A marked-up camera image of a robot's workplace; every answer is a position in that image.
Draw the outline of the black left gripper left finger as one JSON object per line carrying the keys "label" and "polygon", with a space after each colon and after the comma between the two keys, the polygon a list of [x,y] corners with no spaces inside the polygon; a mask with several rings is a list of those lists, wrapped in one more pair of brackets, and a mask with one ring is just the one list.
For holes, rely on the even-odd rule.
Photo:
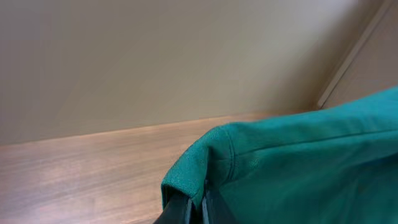
{"label": "black left gripper left finger", "polygon": [[172,195],[154,224],[191,224],[193,202],[180,193]]}

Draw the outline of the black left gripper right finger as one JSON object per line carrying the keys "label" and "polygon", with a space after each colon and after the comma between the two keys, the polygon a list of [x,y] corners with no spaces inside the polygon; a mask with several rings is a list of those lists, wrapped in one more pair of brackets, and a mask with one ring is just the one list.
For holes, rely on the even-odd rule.
{"label": "black left gripper right finger", "polygon": [[206,185],[201,205],[204,224],[238,224],[217,189]]}

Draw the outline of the green cloth garment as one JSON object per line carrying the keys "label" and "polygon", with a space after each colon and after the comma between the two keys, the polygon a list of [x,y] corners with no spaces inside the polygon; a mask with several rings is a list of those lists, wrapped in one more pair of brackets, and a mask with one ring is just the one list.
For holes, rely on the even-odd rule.
{"label": "green cloth garment", "polygon": [[165,175],[203,223],[205,186],[238,223],[396,223],[397,88],[327,110],[218,126]]}

